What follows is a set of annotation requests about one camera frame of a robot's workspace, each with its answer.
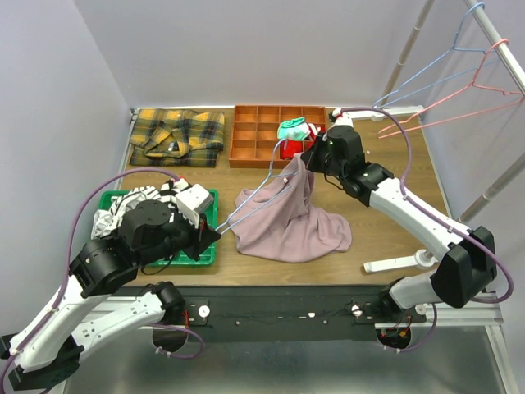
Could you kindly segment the mauve tank top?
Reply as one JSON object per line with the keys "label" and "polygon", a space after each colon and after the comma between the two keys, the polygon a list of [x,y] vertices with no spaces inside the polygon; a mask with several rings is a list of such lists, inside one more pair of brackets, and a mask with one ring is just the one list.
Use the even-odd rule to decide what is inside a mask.
{"label": "mauve tank top", "polygon": [[260,191],[243,189],[228,220],[239,253],[284,263],[306,263],[352,243],[344,217],[312,203],[315,176],[297,154]]}

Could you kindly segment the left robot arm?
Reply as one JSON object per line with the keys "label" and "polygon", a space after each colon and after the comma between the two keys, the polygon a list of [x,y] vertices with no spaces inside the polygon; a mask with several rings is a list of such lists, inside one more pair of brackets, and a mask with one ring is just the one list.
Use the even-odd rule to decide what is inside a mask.
{"label": "left robot arm", "polygon": [[221,236],[204,214],[195,217],[192,223],[168,204],[146,200],[125,213],[116,230],[86,243],[39,315],[24,330],[1,338],[1,357],[7,361],[2,379],[15,391],[46,392],[115,337],[143,326],[170,328],[183,322],[185,299],[172,282],[152,285],[102,318],[85,317],[145,266],[179,252],[199,259]]}

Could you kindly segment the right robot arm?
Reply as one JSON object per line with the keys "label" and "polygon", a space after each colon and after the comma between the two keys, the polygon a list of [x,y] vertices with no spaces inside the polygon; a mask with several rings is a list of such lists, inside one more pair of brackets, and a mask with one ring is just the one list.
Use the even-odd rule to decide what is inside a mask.
{"label": "right robot arm", "polygon": [[496,278],[491,232],[461,227],[402,189],[392,172],[366,160],[352,126],[321,133],[300,158],[309,171],[333,176],[347,195],[397,222],[438,262],[437,269],[402,277],[381,292],[377,311],[386,321],[398,320],[418,304],[443,302],[460,309]]}

